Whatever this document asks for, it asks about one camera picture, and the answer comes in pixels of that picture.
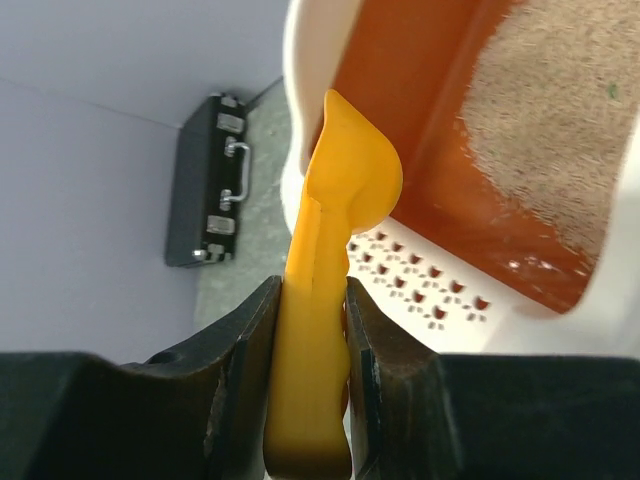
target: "beige textured object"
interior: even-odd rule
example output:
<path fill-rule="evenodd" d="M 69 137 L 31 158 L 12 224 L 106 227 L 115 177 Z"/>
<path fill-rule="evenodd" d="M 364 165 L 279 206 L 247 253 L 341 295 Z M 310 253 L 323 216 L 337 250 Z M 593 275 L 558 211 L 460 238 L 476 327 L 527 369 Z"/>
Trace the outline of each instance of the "beige textured object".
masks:
<path fill-rule="evenodd" d="M 640 102 L 640 0 L 529 0 L 475 67 L 462 117 L 477 167 L 597 260 Z"/>

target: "yellow utensil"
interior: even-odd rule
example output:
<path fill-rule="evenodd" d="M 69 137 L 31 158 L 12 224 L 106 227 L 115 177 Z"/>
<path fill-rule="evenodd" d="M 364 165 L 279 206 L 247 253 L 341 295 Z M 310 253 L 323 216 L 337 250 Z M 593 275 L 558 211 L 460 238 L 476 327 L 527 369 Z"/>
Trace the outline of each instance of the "yellow utensil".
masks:
<path fill-rule="evenodd" d="M 329 90 L 305 177 L 276 326 L 264 457 L 276 478 L 349 478 L 342 418 L 349 353 L 342 324 L 346 246 L 380 223 L 402 188 L 393 145 Z"/>

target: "green speck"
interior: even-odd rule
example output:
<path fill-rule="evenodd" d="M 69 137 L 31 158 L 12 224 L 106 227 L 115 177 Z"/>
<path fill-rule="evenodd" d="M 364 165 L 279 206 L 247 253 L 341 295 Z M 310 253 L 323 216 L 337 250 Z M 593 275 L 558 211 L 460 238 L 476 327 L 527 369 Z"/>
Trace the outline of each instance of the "green speck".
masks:
<path fill-rule="evenodd" d="M 615 83 L 610 83 L 609 88 L 607 88 L 607 93 L 609 94 L 609 98 L 611 100 L 618 99 L 618 86 Z"/>

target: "hole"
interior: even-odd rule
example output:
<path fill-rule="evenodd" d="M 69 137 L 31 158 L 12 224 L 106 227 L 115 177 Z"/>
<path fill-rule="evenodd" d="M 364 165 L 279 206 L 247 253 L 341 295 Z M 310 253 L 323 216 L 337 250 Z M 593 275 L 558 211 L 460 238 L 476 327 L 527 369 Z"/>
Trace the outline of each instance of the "hole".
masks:
<path fill-rule="evenodd" d="M 460 293 L 462 290 L 464 290 L 464 285 L 453 280 L 451 282 L 450 288 L 453 293 Z"/>
<path fill-rule="evenodd" d="M 444 317 L 447 316 L 447 312 L 445 312 L 444 310 L 441 310 L 436 305 L 435 307 L 433 307 L 433 316 L 436 317 L 438 320 L 442 320 Z"/>
<path fill-rule="evenodd" d="M 433 265 L 431 266 L 431 268 L 429 268 L 429 276 L 431 278 L 438 278 L 440 276 L 440 274 L 442 273 L 442 270 L 438 270 L 436 267 L 434 267 Z"/>
<path fill-rule="evenodd" d="M 164 351 L 156 353 L 153 357 L 147 360 L 147 365 L 159 365 L 175 362 L 180 358 L 180 355 L 176 352 Z"/>
<path fill-rule="evenodd" d="M 473 300 L 473 305 L 478 309 L 478 310 L 485 310 L 489 307 L 489 305 L 491 305 L 489 302 L 487 302 L 486 300 L 483 300 L 482 297 L 476 297 Z"/>
<path fill-rule="evenodd" d="M 413 291 L 413 301 L 416 303 L 422 303 L 422 301 L 424 300 L 424 295 L 421 294 L 419 291 L 414 290 Z"/>

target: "yellow spoon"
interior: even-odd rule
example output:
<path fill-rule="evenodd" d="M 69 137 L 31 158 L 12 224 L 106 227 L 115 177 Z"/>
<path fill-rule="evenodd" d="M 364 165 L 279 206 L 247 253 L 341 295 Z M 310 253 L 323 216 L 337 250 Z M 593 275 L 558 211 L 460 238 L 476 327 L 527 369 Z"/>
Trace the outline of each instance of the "yellow spoon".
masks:
<path fill-rule="evenodd" d="M 275 478 L 349 478 L 342 425 L 349 353 L 342 325 L 346 246 L 402 189 L 393 145 L 336 91 L 305 177 L 282 285 L 264 435 Z"/>

